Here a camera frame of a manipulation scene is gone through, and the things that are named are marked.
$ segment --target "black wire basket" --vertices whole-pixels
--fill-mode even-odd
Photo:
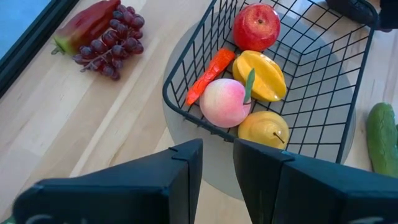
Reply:
[[[288,151],[316,158],[332,153],[329,160],[340,163],[377,21],[371,28],[359,25],[329,9],[325,2],[213,0],[164,83],[164,101],[225,141],[238,136],[237,128],[212,125],[198,102],[188,106],[185,97],[220,48],[241,53],[231,38],[233,21],[242,8],[255,2],[269,4],[279,14],[280,35],[263,54],[282,69],[287,94],[278,102],[254,100],[251,112],[270,110],[286,120]],[[365,1],[363,4],[377,18],[375,9]],[[231,65],[221,77],[232,77]]]

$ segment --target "cucumber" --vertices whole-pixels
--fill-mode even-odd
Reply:
[[[390,104],[373,106],[366,121],[366,141],[373,170],[378,174],[398,177],[397,128]]]

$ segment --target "carrot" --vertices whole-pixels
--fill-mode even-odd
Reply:
[[[211,59],[209,67],[205,70],[204,74],[188,90],[186,104],[192,105],[199,99],[205,91],[206,86],[223,72],[234,58],[234,52],[224,48],[219,49],[215,57]]]

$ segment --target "grape cluster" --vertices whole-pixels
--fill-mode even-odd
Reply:
[[[138,39],[142,38],[144,18],[136,14],[133,7],[122,4],[113,12],[113,17],[109,23],[111,29],[100,40],[93,40],[90,46],[81,46],[80,54],[73,56],[77,64],[84,66],[81,72],[92,70],[119,80],[118,70],[123,67],[123,60],[143,53]]]

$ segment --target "apple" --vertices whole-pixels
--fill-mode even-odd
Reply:
[[[278,38],[280,20],[272,6],[254,3],[245,7],[235,17],[233,39],[241,50],[262,52]]]

